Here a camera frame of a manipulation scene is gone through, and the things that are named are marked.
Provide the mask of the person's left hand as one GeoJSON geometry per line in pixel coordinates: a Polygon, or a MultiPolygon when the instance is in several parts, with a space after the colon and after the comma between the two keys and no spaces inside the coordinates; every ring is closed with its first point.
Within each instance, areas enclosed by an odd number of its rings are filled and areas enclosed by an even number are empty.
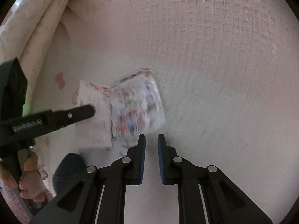
{"type": "Polygon", "coordinates": [[[10,172],[3,166],[1,161],[1,181],[9,188],[21,190],[20,196],[23,199],[33,200],[35,203],[41,203],[46,199],[46,187],[43,184],[38,172],[38,156],[31,153],[23,165],[25,174],[20,178],[19,183],[12,177],[10,172]]]}

